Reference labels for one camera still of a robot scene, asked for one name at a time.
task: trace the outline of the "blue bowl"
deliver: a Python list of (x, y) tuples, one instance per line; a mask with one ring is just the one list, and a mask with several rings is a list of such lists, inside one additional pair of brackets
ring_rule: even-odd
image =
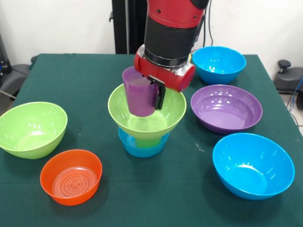
[(169, 137), (169, 133), (164, 135), (161, 138), (161, 143), (155, 147), (138, 148), (138, 147), (136, 147), (136, 142), (135, 142), (134, 137), (128, 135), (121, 128), (118, 129), (118, 134), (119, 134), (120, 140), (123, 143), (125, 150), (132, 156), (142, 157), (142, 158), (152, 157), (152, 156), (159, 154), (163, 150), (165, 143)]
[(230, 48), (208, 46), (194, 53), (193, 64), (206, 84), (228, 84), (245, 68), (246, 59)]
[(221, 139), (214, 167), (225, 187), (247, 200), (264, 200), (284, 192), (294, 181), (294, 164), (275, 142), (250, 133)]

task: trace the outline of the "plastic bowl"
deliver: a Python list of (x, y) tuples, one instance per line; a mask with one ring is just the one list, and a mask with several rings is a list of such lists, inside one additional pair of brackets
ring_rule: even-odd
[(108, 99), (108, 111), (115, 123), (133, 136), (140, 148), (150, 148), (161, 143), (161, 138), (171, 132), (181, 121), (187, 104), (184, 95), (167, 88), (161, 110), (148, 117), (130, 114), (125, 97), (124, 85), (118, 86)]
[(61, 142), (66, 125), (66, 112), (53, 103), (16, 106), (0, 117), (0, 148), (21, 158), (45, 157)]
[(161, 138), (161, 143), (154, 147), (139, 148), (136, 145), (136, 141), (135, 141), (134, 137), (128, 135), (121, 128), (118, 129), (118, 134), (119, 134), (120, 140), (123, 143), (125, 150), (132, 156), (142, 157), (142, 158), (152, 157), (152, 156), (159, 154), (163, 150), (165, 143), (169, 137), (169, 133), (166, 134), (165, 136), (163, 136)]
[(191, 98), (191, 108), (206, 128), (219, 134), (251, 128), (263, 113), (260, 102), (251, 93), (230, 85), (199, 89)]
[(45, 164), (40, 184), (57, 203), (74, 206), (95, 194), (101, 175), (102, 164), (96, 155), (87, 150), (68, 150)]
[(264, 200), (284, 192), (294, 181), (294, 164), (282, 147), (255, 134), (221, 139), (214, 167), (225, 187), (247, 200)]
[(246, 59), (230, 48), (208, 46), (193, 54), (193, 64), (206, 84), (228, 84), (245, 68)]

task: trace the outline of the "purple cup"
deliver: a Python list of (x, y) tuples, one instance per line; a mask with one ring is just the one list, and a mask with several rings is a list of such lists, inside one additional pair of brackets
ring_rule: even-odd
[(137, 72), (134, 66), (122, 73), (128, 110), (138, 117), (147, 117), (155, 112), (154, 104), (158, 85)]
[(230, 85), (211, 85), (196, 91), (191, 108), (200, 122), (219, 134), (231, 134), (256, 125), (260, 102), (249, 92)]

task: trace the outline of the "green bowl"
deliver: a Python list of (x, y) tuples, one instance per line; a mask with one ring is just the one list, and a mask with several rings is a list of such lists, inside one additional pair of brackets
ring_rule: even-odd
[(66, 125), (66, 112), (55, 104), (16, 106), (0, 117), (0, 148), (21, 158), (45, 157), (61, 142)]
[(162, 136), (171, 132), (181, 121), (186, 108), (184, 95), (169, 88), (166, 89), (163, 108), (147, 117), (137, 117), (129, 112), (123, 84), (108, 99), (108, 111), (113, 120), (133, 136), (141, 148), (158, 145)]

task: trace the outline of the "green tablecloth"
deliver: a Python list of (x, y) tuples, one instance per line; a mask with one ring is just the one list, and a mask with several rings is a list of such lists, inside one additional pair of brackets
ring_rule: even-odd
[[(222, 138), (198, 123), (187, 108), (157, 156), (128, 155), (107, 110), (111, 92), (122, 83), (132, 55), (42, 54), (15, 105), (53, 102), (69, 117), (66, 134), (49, 156), (25, 160), (0, 153), (0, 222), (8, 227), (295, 227), (303, 226), (303, 139), (256, 55), (232, 85), (253, 93), (263, 106), (258, 125), (248, 130), (279, 143), (294, 161), (296, 176), (283, 194), (266, 201), (246, 201), (222, 185), (212, 164), (212, 150)], [(189, 103), (205, 86), (195, 75), (184, 91)], [(88, 202), (66, 207), (40, 187), (43, 165), (55, 154), (81, 148), (103, 164), (97, 193)]]

